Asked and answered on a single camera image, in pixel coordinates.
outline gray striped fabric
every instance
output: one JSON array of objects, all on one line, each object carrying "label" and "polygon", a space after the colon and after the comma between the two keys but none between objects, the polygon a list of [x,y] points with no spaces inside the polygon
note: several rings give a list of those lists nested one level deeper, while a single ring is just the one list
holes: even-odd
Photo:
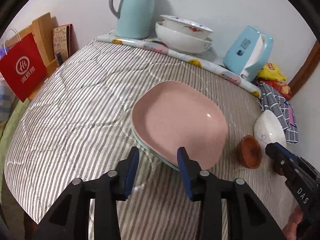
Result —
[{"label": "gray striped fabric", "polygon": [[[245,179],[278,224],[287,222],[293,198],[284,178],[272,172],[268,157],[263,156],[258,169],[249,170],[235,156],[237,144],[252,134],[260,115],[257,98],[181,60],[97,41],[84,46],[45,83],[12,140],[5,179],[35,222],[39,223],[73,178],[98,178],[137,146],[140,162],[133,192],[117,206],[122,239],[195,238],[199,203],[186,197],[179,172],[139,146],[130,129],[134,103],[164,80],[184,82],[220,107],[229,134],[222,157],[211,171],[223,179]],[[93,210],[92,201],[90,239]],[[225,201],[222,219],[223,239],[227,239]]]}]

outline dish towel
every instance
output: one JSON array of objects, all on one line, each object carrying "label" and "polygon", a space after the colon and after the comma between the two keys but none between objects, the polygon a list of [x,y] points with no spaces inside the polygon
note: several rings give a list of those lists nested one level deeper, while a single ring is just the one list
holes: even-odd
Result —
[{"label": "dish towel", "polygon": [[265,82],[261,81],[259,87],[261,88],[261,111],[271,110],[280,121],[287,143],[297,143],[297,124],[289,102],[277,90]]}]

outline pink plate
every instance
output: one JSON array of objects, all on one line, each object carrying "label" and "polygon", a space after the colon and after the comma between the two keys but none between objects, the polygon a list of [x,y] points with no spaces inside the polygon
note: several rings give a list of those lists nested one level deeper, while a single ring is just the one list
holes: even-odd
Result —
[{"label": "pink plate", "polygon": [[132,126],[152,151],[178,166],[177,150],[185,147],[202,169],[218,162],[228,133],[219,107],[192,87],[164,81],[134,105]]}]

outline red snack bag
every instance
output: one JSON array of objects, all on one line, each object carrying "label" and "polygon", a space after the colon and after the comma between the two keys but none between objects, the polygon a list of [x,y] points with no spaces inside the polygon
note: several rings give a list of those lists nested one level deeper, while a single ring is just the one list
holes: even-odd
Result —
[{"label": "red snack bag", "polygon": [[273,80],[266,80],[262,79],[263,82],[272,86],[275,90],[277,90],[281,95],[284,96],[285,99],[291,99],[291,90],[290,87],[281,81],[273,81]]},{"label": "red snack bag", "polygon": [[32,33],[22,38],[0,60],[0,72],[24,102],[47,73]]}]

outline wooden door frame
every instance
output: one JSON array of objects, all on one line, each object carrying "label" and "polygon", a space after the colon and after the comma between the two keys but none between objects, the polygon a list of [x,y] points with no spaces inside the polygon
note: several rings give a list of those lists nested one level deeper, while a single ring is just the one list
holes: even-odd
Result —
[{"label": "wooden door frame", "polygon": [[320,43],[316,41],[313,46],[307,60],[303,66],[299,69],[296,75],[289,82],[289,87],[291,89],[291,97],[293,97],[307,82],[309,77],[312,75],[317,65],[320,62]]}]

